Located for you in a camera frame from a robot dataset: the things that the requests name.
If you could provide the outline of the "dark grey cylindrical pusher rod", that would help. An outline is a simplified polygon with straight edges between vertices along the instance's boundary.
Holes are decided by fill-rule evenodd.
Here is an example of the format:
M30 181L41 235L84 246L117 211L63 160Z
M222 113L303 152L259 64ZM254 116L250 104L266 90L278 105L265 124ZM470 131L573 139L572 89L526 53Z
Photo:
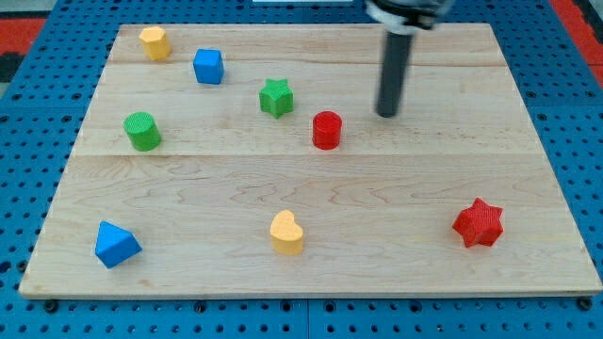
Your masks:
M387 32L385 36L376 102L376 112L383 118L393 118L399 113L413 39L413 35L398 35L392 32Z

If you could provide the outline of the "white and black rod mount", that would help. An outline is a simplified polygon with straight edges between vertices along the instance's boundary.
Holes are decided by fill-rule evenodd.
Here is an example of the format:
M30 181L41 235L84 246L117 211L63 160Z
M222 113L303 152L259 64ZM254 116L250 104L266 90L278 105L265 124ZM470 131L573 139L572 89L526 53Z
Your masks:
M397 35L431 30L454 5L455 0L366 0L366 13Z

